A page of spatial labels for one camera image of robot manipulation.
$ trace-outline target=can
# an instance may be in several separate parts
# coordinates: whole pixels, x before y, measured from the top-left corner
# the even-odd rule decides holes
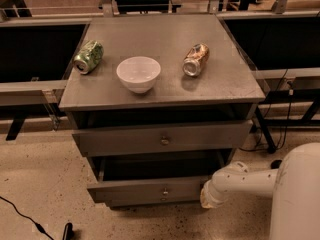
[[[88,74],[99,64],[102,55],[103,46],[95,40],[90,40],[74,57],[73,67],[77,69],[80,74]]]
[[[200,75],[207,60],[209,59],[209,47],[205,44],[194,45],[183,61],[183,71],[188,76]]]

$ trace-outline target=drawer front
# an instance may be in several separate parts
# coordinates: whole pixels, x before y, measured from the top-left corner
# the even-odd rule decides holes
[[[110,207],[195,201],[208,177],[113,181],[91,184],[88,191],[96,203]]]
[[[74,140],[84,156],[236,148],[244,143],[252,122],[155,125],[78,130]]]

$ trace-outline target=white bowl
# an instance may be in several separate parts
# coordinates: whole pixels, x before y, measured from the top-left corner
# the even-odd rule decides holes
[[[121,83],[130,91],[145,93],[150,90],[161,71],[160,64],[148,57],[132,57],[117,67]]]

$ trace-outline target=green can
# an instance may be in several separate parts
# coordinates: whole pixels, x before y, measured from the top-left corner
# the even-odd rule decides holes
[[[73,59],[73,67],[79,71],[80,74],[86,75],[99,64],[103,55],[103,46],[95,41],[88,41],[81,47],[78,54]]]

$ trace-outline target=gray countertop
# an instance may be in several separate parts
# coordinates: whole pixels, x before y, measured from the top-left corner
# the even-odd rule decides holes
[[[142,15],[95,18],[84,38],[104,47],[102,61],[88,75],[74,70],[60,109],[64,111],[170,105],[259,102],[265,96],[215,15]],[[205,43],[210,58],[199,77],[182,71],[191,47]],[[121,61],[147,56],[161,65],[155,86],[145,94],[123,87]]]

